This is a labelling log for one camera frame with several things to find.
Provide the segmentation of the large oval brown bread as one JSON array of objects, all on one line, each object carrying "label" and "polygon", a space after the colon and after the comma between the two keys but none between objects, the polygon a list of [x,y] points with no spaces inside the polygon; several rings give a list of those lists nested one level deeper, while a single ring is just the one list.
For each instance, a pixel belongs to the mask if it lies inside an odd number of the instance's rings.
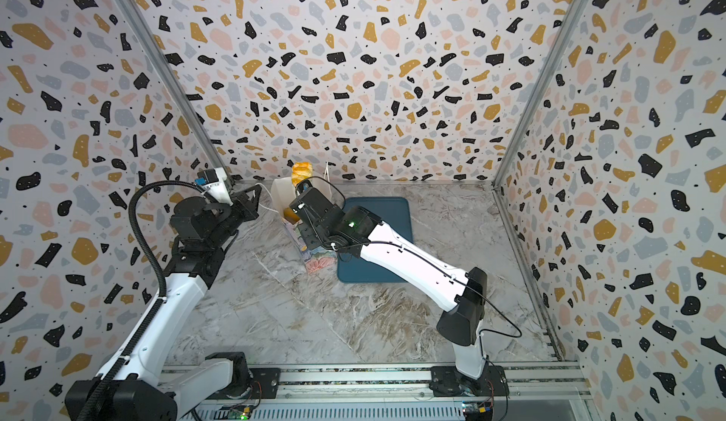
[{"label": "large oval brown bread", "polygon": [[300,222],[300,217],[290,207],[287,207],[283,210],[283,217],[291,224],[296,224],[297,222]]}]

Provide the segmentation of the striped glazed bread loaf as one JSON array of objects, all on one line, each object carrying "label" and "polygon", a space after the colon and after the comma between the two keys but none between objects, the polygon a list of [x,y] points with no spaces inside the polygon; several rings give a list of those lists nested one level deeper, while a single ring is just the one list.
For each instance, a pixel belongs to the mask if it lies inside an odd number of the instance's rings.
[{"label": "striped glazed bread loaf", "polygon": [[314,175],[313,165],[309,162],[298,162],[292,166],[291,182],[293,186],[298,186],[302,181],[311,178]]}]

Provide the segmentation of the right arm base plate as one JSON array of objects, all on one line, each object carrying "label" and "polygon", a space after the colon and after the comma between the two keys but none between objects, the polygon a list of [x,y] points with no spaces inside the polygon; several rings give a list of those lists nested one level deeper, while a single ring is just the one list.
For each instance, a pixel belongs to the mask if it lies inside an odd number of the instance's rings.
[{"label": "right arm base plate", "polygon": [[455,366],[433,366],[430,368],[429,389],[436,398],[450,396],[491,396],[510,395],[510,389],[502,366],[486,364],[478,379],[459,373]]}]

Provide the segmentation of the floral paper bag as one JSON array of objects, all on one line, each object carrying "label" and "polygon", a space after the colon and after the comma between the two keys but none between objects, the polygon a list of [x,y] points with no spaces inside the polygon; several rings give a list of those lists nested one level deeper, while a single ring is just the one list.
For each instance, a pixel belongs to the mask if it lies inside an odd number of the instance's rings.
[{"label": "floral paper bag", "polygon": [[270,194],[270,210],[275,210],[287,235],[299,251],[302,263],[308,273],[316,273],[325,268],[335,267],[338,259],[333,251],[327,251],[323,247],[313,248],[304,242],[302,231],[303,221],[292,211],[290,204],[297,197],[296,188],[302,181],[312,176],[323,177],[323,180],[312,179],[311,184],[320,190],[328,200],[332,200],[332,190],[327,181],[329,180],[329,166],[325,164],[323,172],[317,172],[310,162],[298,162],[292,166],[292,174],[287,177],[272,181]]}]

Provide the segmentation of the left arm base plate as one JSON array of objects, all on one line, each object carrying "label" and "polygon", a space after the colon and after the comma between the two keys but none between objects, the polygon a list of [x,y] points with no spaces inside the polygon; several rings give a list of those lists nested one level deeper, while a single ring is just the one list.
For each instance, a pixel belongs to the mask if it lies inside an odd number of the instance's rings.
[{"label": "left arm base plate", "polygon": [[227,403],[255,402],[277,396],[282,370],[279,367],[253,367],[240,382],[233,382],[208,396],[208,400]]}]

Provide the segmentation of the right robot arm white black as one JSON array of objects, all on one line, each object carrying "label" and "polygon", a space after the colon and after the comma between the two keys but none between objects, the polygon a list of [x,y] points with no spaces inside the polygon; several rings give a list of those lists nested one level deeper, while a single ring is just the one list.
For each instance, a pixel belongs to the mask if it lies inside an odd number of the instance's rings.
[{"label": "right robot arm white black", "polygon": [[300,182],[289,208],[302,221],[306,246],[372,262],[427,295],[442,316],[437,331],[453,345],[456,369],[471,381],[484,373],[487,354],[479,335],[484,317],[487,275],[464,271],[427,254],[364,207],[344,210],[315,188]]}]

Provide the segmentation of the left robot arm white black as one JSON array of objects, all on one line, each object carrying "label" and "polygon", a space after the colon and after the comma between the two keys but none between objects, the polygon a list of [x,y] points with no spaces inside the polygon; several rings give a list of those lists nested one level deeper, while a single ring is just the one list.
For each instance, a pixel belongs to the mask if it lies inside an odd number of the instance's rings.
[{"label": "left robot arm white black", "polygon": [[224,353],[162,383],[172,345],[219,274],[244,222],[259,216],[261,188],[229,194],[191,184],[196,195],[179,202],[170,218],[177,236],[166,267],[149,262],[159,290],[115,354],[86,381],[76,381],[64,403],[74,420],[178,420],[218,392],[241,396],[253,374],[241,352]]}]

